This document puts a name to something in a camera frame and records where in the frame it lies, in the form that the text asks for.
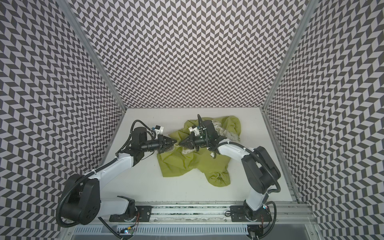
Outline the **green jacket with printed lining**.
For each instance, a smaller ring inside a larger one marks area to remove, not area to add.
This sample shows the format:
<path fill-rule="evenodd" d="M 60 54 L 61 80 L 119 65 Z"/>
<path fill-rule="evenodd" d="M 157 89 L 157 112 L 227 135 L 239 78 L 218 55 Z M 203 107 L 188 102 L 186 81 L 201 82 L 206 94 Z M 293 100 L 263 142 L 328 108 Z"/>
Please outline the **green jacket with printed lining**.
<path fill-rule="evenodd" d="M 241 142 L 242 125 L 239 118 L 235 116 L 204 117 L 202 120 L 211 120 L 220 136 L 233 142 Z M 226 187 L 231 184 L 228 172 L 231 158 L 223 155 L 213 157 L 207 148 L 196 151 L 175 144 L 170 151 L 157 154 L 157 160 L 162 176 L 166 178 L 179 177 L 193 169 L 197 169 L 205 175 L 208 183 L 215 187 Z"/>

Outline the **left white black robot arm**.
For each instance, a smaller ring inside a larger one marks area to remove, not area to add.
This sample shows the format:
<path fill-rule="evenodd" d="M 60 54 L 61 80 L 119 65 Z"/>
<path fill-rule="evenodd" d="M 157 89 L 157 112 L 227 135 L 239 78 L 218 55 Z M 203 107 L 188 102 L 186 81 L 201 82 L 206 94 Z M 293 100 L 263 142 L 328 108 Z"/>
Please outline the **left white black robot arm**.
<path fill-rule="evenodd" d="M 146 152 L 161 154 L 176 143 L 177 140 L 158 134 L 155 129 L 138 127 L 132 130 L 112 161 L 84 175 L 74 174 L 68 178 L 56 210 L 57 224 L 69 228 L 87 225 L 105 216 L 136 221 L 135 200 L 124 196 L 102 199 L 101 191 L 124 171 L 137 165 Z"/>

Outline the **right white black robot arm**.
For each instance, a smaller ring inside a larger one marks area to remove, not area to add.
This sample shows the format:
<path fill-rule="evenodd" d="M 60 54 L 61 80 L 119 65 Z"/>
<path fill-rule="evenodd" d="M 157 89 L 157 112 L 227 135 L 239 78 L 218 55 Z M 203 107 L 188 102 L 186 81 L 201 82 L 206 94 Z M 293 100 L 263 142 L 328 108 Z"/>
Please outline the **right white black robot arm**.
<path fill-rule="evenodd" d="M 272 193 L 279 193 L 280 170 L 263 147 L 247 148 L 230 138 L 220 135 L 211 120 L 199 121 L 189 128 L 190 134 L 179 145 L 190 150 L 206 148 L 212 153 L 240 161 L 251 186 L 245 207 L 251 212 L 263 209 Z"/>

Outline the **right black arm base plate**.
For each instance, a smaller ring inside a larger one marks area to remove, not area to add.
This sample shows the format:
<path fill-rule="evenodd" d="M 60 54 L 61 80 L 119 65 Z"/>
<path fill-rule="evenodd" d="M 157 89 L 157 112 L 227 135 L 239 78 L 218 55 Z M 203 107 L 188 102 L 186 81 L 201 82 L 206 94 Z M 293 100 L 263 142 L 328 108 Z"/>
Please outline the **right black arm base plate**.
<path fill-rule="evenodd" d="M 230 206 L 230 212 L 232 222 L 271 222 L 273 220 L 268 207 L 253 211 L 245 206 Z"/>

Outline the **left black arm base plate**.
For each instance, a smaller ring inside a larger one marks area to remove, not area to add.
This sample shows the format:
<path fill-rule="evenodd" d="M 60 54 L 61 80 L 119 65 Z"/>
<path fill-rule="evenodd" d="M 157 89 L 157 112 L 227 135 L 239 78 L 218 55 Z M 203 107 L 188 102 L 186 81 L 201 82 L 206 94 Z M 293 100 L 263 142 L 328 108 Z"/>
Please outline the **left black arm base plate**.
<path fill-rule="evenodd" d="M 152 214 L 152 206 L 128 207 L 126 212 L 121 215 L 111 215 L 109 222 L 117 223 L 135 223 L 149 222 Z"/>

